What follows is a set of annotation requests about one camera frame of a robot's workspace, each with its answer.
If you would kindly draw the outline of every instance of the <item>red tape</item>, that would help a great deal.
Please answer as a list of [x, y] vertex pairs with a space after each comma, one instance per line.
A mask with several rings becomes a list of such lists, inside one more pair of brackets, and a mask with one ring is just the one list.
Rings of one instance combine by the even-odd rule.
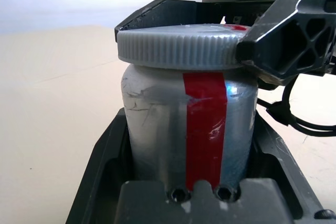
[[187, 105], [186, 186], [200, 179], [219, 185], [227, 96], [222, 73], [184, 73]]

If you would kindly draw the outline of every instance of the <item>screw hole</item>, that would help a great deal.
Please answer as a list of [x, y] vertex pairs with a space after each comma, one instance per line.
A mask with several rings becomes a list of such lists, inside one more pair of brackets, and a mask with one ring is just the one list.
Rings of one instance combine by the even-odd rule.
[[170, 193], [173, 202], [181, 203], [190, 199], [190, 193], [186, 189], [176, 188]]
[[240, 197], [240, 188], [233, 189], [228, 186], [219, 186], [215, 189], [215, 195], [224, 202], [235, 202]]

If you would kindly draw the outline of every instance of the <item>jar lid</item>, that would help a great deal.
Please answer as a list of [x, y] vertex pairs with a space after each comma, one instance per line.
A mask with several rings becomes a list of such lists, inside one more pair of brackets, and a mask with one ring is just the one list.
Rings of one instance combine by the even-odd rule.
[[203, 24], [163, 26], [118, 32], [122, 61], [153, 68], [225, 70], [241, 65], [236, 46], [249, 27]]

